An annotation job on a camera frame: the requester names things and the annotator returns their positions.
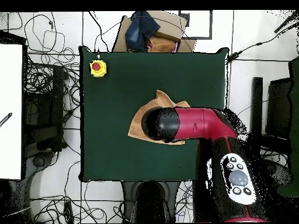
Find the white board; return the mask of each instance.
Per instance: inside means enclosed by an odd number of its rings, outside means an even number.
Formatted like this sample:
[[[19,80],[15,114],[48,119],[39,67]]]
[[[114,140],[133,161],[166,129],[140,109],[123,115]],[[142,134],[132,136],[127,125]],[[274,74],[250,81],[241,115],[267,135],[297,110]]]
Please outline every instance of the white board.
[[[0,179],[20,180],[22,162],[22,46],[0,44]]]

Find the denim fabric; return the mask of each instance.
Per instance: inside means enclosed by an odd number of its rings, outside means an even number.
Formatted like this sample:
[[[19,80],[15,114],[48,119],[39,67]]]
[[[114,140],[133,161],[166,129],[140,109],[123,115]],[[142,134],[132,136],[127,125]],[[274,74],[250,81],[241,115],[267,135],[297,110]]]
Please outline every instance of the denim fabric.
[[[136,11],[131,20],[132,24],[125,34],[127,49],[147,52],[147,41],[160,26],[147,11]]]

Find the tan towel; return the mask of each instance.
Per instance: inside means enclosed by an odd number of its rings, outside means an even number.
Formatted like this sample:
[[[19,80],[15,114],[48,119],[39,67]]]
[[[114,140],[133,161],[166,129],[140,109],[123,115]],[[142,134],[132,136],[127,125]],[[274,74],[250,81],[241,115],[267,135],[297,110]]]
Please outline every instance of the tan towel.
[[[172,40],[167,40],[165,38],[157,38],[152,36],[151,38],[149,38],[149,41],[149,53],[171,53],[175,48],[175,42],[173,42]]]
[[[148,138],[141,127],[141,120],[143,115],[150,109],[153,109],[154,107],[190,107],[189,104],[186,101],[181,101],[179,103],[174,103],[166,93],[157,90],[157,96],[156,99],[151,100],[149,103],[147,103],[145,106],[141,107],[135,114],[130,129],[128,131],[128,136],[132,138],[137,138],[140,140],[148,141],[148,142],[155,142],[157,144],[169,144],[169,145],[181,145],[185,144],[184,141],[179,141],[175,143],[165,143],[163,141],[155,141],[150,138]]]

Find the green mat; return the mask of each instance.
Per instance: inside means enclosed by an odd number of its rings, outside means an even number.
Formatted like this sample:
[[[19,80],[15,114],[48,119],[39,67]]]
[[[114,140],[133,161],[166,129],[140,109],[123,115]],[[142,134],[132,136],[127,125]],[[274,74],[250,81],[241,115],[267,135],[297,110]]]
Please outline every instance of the green mat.
[[[162,145],[127,136],[138,109],[165,92],[174,102],[224,108],[228,48],[205,53],[103,53],[109,76],[94,78],[96,53],[80,47],[84,118],[81,180],[195,179],[196,140]]]

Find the cardboard box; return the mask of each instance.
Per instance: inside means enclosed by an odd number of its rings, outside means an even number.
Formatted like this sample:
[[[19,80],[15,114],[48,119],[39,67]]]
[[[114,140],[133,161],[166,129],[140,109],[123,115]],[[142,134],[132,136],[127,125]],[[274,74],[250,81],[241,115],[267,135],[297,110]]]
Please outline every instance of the cardboard box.
[[[177,53],[190,53],[193,51],[196,40],[181,40],[183,36],[182,30],[185,29],[187,24],[185,18],[161,10],[148,10],[148,13],[155,18],[155,21],[160,25],[159,30],[155,33],[155,37],[180,42]],[[125,53],[127,51],[124,35],[131,24],[132,21],[127,16],[123,16],[119,33],[112,49],[114,53]]]

